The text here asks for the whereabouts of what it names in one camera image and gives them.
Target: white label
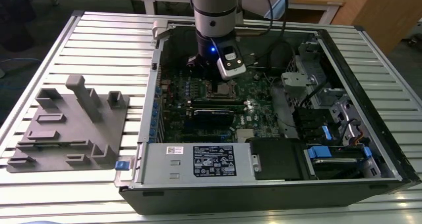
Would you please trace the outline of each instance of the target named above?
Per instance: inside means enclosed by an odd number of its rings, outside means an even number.
[[[184,146],[169,146],[168,155],[184,155]]]
[[[329,5],[344,5],[342,2],[334,2],[334,1],[329,1],[328,4],[329,4]]]
[[[230,53],[230,54],[226,54],[225,57],[226,57],[226,59],[228,59],[229,61],[232,61],[232,60],[237,59],[237,54],[233,52],[233,53]]]

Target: sticker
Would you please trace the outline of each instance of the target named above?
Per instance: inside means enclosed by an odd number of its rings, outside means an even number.
[[[168,155],[184,155],[184,146],[169,146]]]
[[[233,146],[194,146],[197,177],[237,176]]]
[[[342,2],[329,1],[328,5],[344,5],[344,3]]]

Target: blue latch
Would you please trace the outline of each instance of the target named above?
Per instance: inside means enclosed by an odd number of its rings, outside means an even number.
[[[130,170],[130,161],[117,161],[115,170],[117,171],[129,171]]]
[[[368,156],[368,158],[372,157],[372,151],[371,151],[371,148],[368,146],[364,147],[364,153]]]
[[[333,140],[333,136],[330,134],[329,127],[328,126],[322,126],[322,130],[324,130],[325,137],[328,138],[328,140]]]
[[[309,149],[310,158],[329,158],[332,156],[332,152],[328,146],[313,146]]]

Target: metal bracket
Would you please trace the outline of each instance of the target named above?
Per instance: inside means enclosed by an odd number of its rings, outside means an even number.
[[[168,20],[157,20],[153,25],[153,37],[155,40],[162,39],[168,34],[168,25],[169,21]]]

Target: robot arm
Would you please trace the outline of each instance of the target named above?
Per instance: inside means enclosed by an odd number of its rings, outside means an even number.
[[[274,18],[285,12],[284,0],[270,0]],[[269,17],[268,0],[242,0],[244,8]],[[236,25],[238,0],[192,0],[196,12],[197,40],[200,56],[212,64],[217,64],[225,80],[236,78],[246,72],[246,65],[236,41]]]

